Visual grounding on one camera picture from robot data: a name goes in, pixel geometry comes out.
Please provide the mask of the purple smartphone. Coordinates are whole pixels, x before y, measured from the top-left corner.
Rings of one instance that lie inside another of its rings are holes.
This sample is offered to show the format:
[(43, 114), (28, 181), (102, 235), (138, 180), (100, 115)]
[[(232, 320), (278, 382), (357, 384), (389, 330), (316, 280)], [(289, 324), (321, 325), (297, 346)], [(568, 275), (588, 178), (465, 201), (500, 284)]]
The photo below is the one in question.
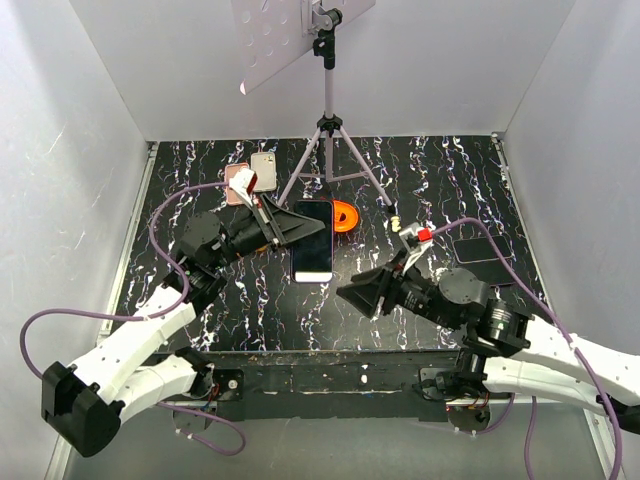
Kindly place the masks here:
[(323, 229), (292, 248), (291, 272), (296, 283), (327, 283), (333, 277), (334, 209), (327, 200), (300, 200), (294, 212), (320, 220)]

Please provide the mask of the phone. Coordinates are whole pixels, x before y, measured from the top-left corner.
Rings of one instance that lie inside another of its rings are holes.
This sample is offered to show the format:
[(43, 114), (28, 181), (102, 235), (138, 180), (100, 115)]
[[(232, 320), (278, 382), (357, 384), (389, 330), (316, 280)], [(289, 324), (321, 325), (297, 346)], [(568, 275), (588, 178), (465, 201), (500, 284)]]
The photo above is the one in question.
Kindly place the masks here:
[(273, 152), (257, 152), (251, 155), (250, 168), (257, 180), (256, 192), (269, 192), (277, 188), (276, 157)]
[(248, 163), (230, 164), (225, 167), (226, 203), (228, 206), (246, 205), (250, 199), (246, 190), (247, 174), (241, 171), (249, 168)]

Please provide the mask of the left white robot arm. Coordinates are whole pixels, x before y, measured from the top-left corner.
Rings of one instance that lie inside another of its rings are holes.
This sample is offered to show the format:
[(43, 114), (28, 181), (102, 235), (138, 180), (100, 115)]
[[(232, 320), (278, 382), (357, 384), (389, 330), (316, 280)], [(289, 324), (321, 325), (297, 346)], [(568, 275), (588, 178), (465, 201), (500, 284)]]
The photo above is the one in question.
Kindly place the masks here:
[(83, 457), (102, 451), (121, 425), (162, 400), (205, 398), (214, 366), (184, 347), (155, 366), (145, 361), (189, 325), (226, 284), (221, 268), (263, 247), (288, 247), (325, 227), (320, 220), (259, 196), (242, 208), (234, 227), (213, 212), (188, 220), (176, 252), (183, 275), (171, 272), (138, 310), (98, 346), (72, 361), (51, 364), (41, 379), (41, 415)]

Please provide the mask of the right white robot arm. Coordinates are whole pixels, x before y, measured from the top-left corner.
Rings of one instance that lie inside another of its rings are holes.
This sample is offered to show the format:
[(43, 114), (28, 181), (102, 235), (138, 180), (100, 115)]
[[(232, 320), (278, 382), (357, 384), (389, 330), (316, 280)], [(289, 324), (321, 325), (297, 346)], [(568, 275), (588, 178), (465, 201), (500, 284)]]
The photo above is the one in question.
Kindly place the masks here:
[(357, 274), (337, 294), (361, 314), (402, 307), (463, 333), (455, 366), (425, 374), (418, 385), (437, 400), (517, 393), (579, 406), (639, 431), (639, 358), (584, 340), (492, 297), (488, 284), (461, 268), (436, 280), (417, 268), (387, 264)]

